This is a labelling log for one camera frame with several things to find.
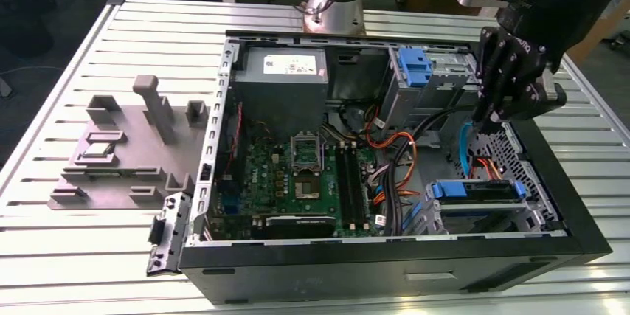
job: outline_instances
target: slotted metal table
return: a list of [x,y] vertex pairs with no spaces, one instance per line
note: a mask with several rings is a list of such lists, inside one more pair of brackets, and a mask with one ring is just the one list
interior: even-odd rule
[[[492,18],[366,11],[371,36],[475,41],[493,24]],[[285,6],[195,1],[106,6],[0,172],[0,313],[630,313],[630,135],[570,60],[557,74],[569,104],[536,121],[614,253],[500,294],[215,308],[183,276],[144,276],[155,210],[50,210],[92,95],[140,105],[134,78],[152,74],[171,105],[205,100],[214,107],[227,29],[299,32],[301,14]]]

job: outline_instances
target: sticker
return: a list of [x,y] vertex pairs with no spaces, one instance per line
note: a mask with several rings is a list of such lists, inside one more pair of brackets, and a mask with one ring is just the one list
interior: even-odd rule
[[374,119],[374,124],[377,125],[378,128],[383,129],[383,127],[385,127],[385,122],[383,122],[383,120],[382,120],[381,118],[377,117],[377,118]]
[[314,55],[267,55],[263,63],[265,74],[317,75]]

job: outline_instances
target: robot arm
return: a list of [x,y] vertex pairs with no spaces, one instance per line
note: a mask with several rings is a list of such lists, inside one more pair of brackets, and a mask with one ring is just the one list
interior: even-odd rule
[[[586,37],[613,0],[458,0],[467,6],[501,7],[500,27],[479,38],[479,102],[473,120],[493,131],[508,120],[528,119],[562,107],[566,94],[553,83],[568,49]],[[310,0],[310,32],[359,34],[361,0]]]
[[[458,0],[470,5],[485,0]],[[537,117],[566,104],[553,82],[565,52],[586,37],[612,0],[496,0],[498,28],[479,38],[482,81],[473,120],[481,131]]]

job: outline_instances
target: floor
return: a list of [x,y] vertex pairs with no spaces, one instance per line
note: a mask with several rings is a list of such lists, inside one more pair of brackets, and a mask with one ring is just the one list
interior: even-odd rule
[[[14,89],[10,97],[0,97],[0,167],[39,111],[106,1],[56,0],[58,9],[43,17],[55,38],[55,47],[46,55],[24,60],[0,47],[0,77]],[[269,0],[239,1],[269,3]],[[301,1],[303,0],[275,0],[273,3],[291,5]],[[397,5],[394,0],[365,0],[365,8],[397,10]],[[604,44],[582,68],[626,125],[630,125],[630,100],[625,97],[630,89],[625,75],[630,72],[629,56],[630,54],[624,52],[612,52]],[[12,69],[31,66],[46,66],[46,68],[24,69],[3,74]]]

